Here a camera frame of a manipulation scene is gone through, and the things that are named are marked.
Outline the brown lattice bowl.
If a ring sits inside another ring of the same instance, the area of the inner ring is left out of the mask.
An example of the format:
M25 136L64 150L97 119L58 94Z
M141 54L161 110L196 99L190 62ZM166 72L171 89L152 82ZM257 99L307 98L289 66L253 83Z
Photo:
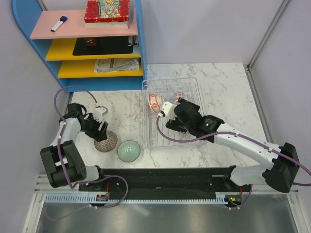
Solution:
M99 152L110 152L112 151L118 142L117 135L112 131L106 132L107 139L102 141L94 141L95 149Z

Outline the blue triangle pattern bowl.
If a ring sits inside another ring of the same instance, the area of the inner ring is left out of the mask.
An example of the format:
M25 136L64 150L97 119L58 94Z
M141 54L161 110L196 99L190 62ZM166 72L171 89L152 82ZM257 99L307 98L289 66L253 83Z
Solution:
M176 93L174 93L174 100L175 100L175 103L176 104L179 104L179 99L180 98L184 98L184 93L182 93L182 92L176 92Z

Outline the orange floral bowl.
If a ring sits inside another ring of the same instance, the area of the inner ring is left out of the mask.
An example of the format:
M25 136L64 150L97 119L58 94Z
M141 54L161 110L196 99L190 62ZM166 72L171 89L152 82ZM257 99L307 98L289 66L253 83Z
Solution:
M160 112L163 101L163 97L159 94L148 95L148 105L155 114L158 114Z

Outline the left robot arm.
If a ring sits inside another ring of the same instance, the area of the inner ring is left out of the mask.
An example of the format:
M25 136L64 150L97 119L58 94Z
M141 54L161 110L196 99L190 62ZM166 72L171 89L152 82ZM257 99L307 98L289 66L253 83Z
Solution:
M59 121L59 130L50 146L40 151L40 156L50 185L53 188L89 182L96 191L105 189L107 180L99 166L86 166L76 145L80 132L95 141L107 139L108 123L104 116L108 109L96 105L92 113L78 103L68 105L68 112Z

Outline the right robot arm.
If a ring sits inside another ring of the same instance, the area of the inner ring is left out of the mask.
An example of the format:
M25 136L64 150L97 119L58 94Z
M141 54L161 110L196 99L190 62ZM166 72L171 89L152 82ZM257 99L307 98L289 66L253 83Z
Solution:
M289 193L299 170L294 145L280 146L261 141L234 129L218 117L202 116L199 109L198 105L180 98L178 104L162 103L159 115L168 118L168 129L226 146L258 163L257 166L230 166L222 180L226 190L266 183L278 192Z

